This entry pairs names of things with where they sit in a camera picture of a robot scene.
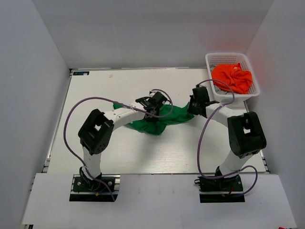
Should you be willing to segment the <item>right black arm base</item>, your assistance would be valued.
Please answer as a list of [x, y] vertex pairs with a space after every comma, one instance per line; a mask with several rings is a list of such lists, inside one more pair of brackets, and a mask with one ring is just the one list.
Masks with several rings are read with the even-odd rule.
[[239, 175], [230, 178], [206, 179], [198, 177], [200, 203], [243, 203], [244, 189]]

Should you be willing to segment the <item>green t-shirt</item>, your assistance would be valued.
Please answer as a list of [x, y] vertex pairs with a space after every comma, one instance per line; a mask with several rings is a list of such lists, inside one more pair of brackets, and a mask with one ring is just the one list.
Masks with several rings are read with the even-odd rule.
[[168, 125], [186, 123], [194, 118], [193, 114], [187, 112], [188, 105], [187, 103], [185, 107], [173, 106], [173, 110], [168, 116], [158, 118], [155, 122], [145, 119], [128, 123], [127, 126], [140, 133], [161, 135]]

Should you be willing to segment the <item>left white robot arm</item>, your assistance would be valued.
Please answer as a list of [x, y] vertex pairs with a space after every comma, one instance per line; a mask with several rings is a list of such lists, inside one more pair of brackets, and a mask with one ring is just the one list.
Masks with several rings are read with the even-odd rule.
[[138, 98], [128, 106], [122, 105], [107, 112], [99, 109], [91, 111], [78, 132], [85, 162], [81, 175], [86, 177], [84, 184], [89, 190], [100, 187], [101, 154], [107, 148], [113, 131], [134, 121], [156, 121], [166, 101], [161, 92], [152, 92], [150, 96]]

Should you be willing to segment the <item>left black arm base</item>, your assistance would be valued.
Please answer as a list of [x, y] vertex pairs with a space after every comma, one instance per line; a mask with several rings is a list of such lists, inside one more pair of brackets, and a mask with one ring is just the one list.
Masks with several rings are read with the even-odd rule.
[[70, 202], [114, 202], [119, 194], [120, 175], [99, 175], [96, 179], [105, 184], [83, 177], [73, 175]]

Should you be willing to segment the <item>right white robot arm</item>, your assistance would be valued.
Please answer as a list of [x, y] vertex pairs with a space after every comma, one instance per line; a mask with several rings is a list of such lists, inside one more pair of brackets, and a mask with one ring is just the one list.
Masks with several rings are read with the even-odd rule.
[[[211, 101], [206, 87], [196, 86], [192, 89], [187, 112], [206, 118], [197, 146], [197, 168], [205, 179], [215, 179], [220, 190], [227, 190], [233, 183], [232, 177], [244, 170], [243, 166], [267, 145], [259, 117], [255, 112], [240, 113], [228, 108], [231, 102], [221, 104]], [[213, 177], [203, 175], [200, 167], [200, 150], [203, 135], [210, 121], [216, 121], [228, 130], [230, 151]]]

